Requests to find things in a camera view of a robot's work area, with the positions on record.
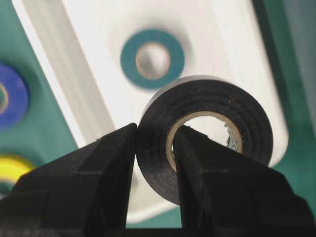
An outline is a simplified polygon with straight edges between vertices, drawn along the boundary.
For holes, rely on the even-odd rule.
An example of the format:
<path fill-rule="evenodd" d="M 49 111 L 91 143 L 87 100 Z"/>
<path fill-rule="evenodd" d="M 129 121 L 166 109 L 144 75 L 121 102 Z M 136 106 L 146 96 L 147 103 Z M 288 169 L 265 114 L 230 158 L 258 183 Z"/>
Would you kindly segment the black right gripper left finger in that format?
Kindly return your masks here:
<path fill-rule="evenodd" d="M 103 237 L 125 229 L 137 126 L 24 175 L 0 202 L 3 237 Z"/>

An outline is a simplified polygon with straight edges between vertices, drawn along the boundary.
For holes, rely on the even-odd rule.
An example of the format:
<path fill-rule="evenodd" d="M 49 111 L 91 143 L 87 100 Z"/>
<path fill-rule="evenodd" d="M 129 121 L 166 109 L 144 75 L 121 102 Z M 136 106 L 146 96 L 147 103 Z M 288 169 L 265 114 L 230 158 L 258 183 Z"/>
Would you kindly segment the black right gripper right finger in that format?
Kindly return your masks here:
<path fill-rule="evenodd" d="M 203 237 L 313 237 L 314 216 L 279 172 L 182 126 L 174 138 L 182 227 Z"/>

